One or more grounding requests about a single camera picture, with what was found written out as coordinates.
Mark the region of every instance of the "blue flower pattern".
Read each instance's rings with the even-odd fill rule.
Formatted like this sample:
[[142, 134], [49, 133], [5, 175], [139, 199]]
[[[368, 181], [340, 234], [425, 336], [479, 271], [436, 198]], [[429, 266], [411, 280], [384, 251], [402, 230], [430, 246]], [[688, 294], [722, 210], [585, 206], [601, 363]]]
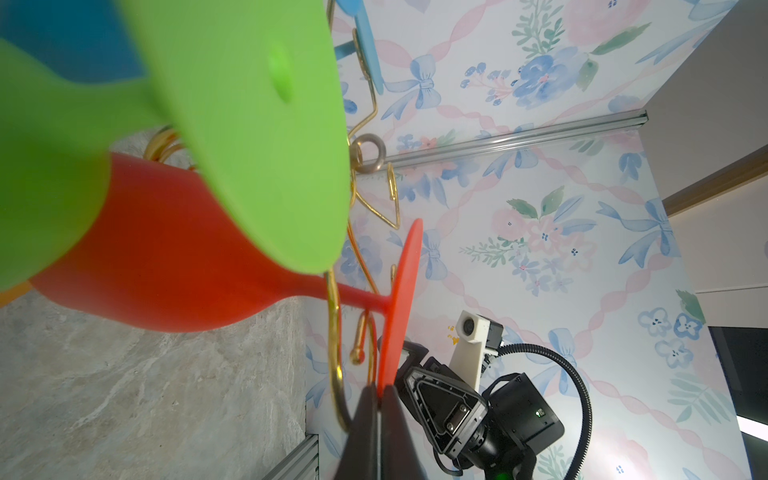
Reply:
[[531, 279], [525, 289], [530, 291], [533, 296], [538, 296], [539, 292], [549, 291], [549, 280], [552, 280], [552, 277], [549, 275], [531, 275]]
[[531, 262], [528, 259], [528, 256], [523, 258], [523, 260], [514, 259], [512, 261], [512, 265], [515, 266], [515, 269], [512, 271], [512, 275], [519, 275], [524, 282], [525, 279], [528, 278], [528, 275], [536, 276], [541, 273], [541, 270], [536, 268], [538, 266], [538, 262]]
[[397, 137], [398, 145], [397, 145], [397, 151], [410, 151], [415, 150], [416, 148], [419, 148], [422, 146], [422, 142], [416, 140], [413, 140], [412, 134], [402, 135], [401, 137]]
[[627, 179], [629, 178], [632, 180], [639, 180], [640, 174], [637, 172], [637, 169], [640, 168], [642, 164], [643, 159], [641, 154], [626, 153], [621, 155], [621, 157], [619, 157], [619, 170], [624, 172], [624, 174], [621, 175], [619, 182], [623, 185], [627, 183]]
[[541, 267], [542, 270], [550, 270], [552, 274], [556, 274], [557, 272], [561, 272], [563, 270], [563, 259], [560, 257], [555, 257], [553, 259], [544, 259], [544, 266]]
[[557, 292], [561, 291], [562, 293], [568, 293], [568, 285], [572, 284], [574, 281], [572, 278], [561, 278], [560, 273], [554, 276], [554, 281], [552, 282], [552, 291]]
[[685, 344], [680, 339], [672, 339], [669, 342], [660, 340], [654, 348], [659, 356], [667, 360], [667, 366], [671, 369], [676, 369], [678, 366], [686, 368], [694, 359], [694, 353], [685, 348]]
[[642, 312], [637, 316], [637, 322], [648, 331], [650, 336], [667, 336], [667, 332], [672, 329], [668, 318], [667, 311], [658, 307], [650, 312]]
[[469, 175], [475, 173], [480, 167], [472, 160], [455, 161], [453, 168], [444, 168], [439, 177], [430, 177], [423, 174], [416, 182], [411, 182], [407, 178], [398, 179], [397, 191], [400, 200], [413, 202], [416, 200], [416, 194], [425, 200], [429, 200], [432, 195], [443, 206], [448, 206], [448, 199], [445, 196], [445, 186], [443, 181], [456, 179], [460, 187], [469, 186]]
[[648, 220], [625, 220], [621, 218], [621, 215], [611, 206], [599, 202], [601, 209], [597, 211], [600, 215], [615, 218], [619, 220], [621, 224], [629, 231], [633, 232], [645, 232], [651, 229], [658, 228], [648, 235], [640, 238], [637, 242], [633, 243], [624, 255], [619, 259], [619, 265], [626, 263], [634, 258], [637, 266], [640, 268], [645, 267], [645, 257], [648, 255], [650, 245], [659, 237], [661, 237], [661, 253], [666, 257], [679, 257], [680, 249], [677, 247], [677, 241], [674, 238], [672, 232], [672, 226], [670, 225], [669, 218], [667, 218], [667, 212], [664, 211], [664, 205], [661, 203], [660, 198], [654, 198], [645, 203], [645, 210], [650, 215]]
[[[368, 270], [370, 270], [373, 276], [377, 276], [382, 272], [384, 263], [381, 258], [381, 248], [379, 244], [374, 242], [373, 239], [367, 235], [358, 237], [357, 247], [360, 249], [362, 259], [365, 260]], [[341, 273], [344, 274], [346, 281], [350, 285], [366, 285], [366, 275], [362, 271], [362, 267], [357, 262], [355, 257], [355, 251], [352, 250], [352, 245], [349, 243], [349, 239], [344, 242], [344, 246], [341, 250], [342, 263]]]
[[692, 340], [698, 340], [699, 332], [702, 327], [703, 324], [701, 321], [691, 318], [685, 313], [681, 313], [677, 316], [677, 320], [675, 320], [674, 334], [680, 338], [688, 337]]
[[530, 110], [559, 98], [576, 85], [579, 69], [586, 60], [586, 55], [579, 55], [576, 47], [531, 60], [520, 70], [520, 81], [524, 83], [512, 93], [518, 99], [518, 106]]

